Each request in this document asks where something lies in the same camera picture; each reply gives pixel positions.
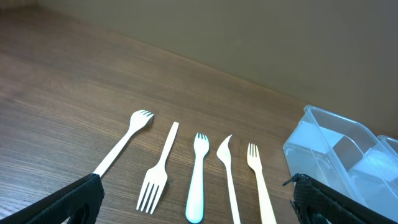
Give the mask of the white fork tines down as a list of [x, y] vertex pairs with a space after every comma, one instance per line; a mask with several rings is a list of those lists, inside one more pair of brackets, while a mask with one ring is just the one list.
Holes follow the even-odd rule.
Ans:
[[158, 163], [146, 172], [136, 210], [141, 212], [145, 210], [146, 213], [153, 214], [167, 182], [168, 176], [165, 171], [165, 163], [177, 135], [178, 126], [178, 122], [173, 123]]

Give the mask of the clear white fork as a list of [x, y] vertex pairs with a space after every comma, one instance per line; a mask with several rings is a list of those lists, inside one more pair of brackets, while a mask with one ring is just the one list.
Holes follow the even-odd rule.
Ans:
[[231, 153], [228, 147], [229, 140], [231, 139], [232, 134], [230, 134], [219, 146], [216, 155], [218, 159], [224, 164], [226, 167], [226, 176], [228, 182], [228, 192], [229, 192], [229, 200], [231, 205], [231, 213], [233, 216], [233, 223], [240, 224], [240, 216], [238, 210], [238, 203], [236, 200], [236, 192], [233, 184], [233, 176], [231, 171]]

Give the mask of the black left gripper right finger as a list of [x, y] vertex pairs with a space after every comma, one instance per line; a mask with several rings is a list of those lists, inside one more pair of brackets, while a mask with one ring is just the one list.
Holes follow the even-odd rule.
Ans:
[[395, 224], [309, 175], [296, 173], [283, 186], [291, 182], [295, 188], [289, 202], [300, 224]]

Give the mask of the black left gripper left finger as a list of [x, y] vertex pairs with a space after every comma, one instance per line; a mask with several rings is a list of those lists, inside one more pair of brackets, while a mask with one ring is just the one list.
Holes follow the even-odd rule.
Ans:
[[88, 174], [38, 202], [1, 220], [3, 224], [95, 223], [104, 189], [98, 174]]

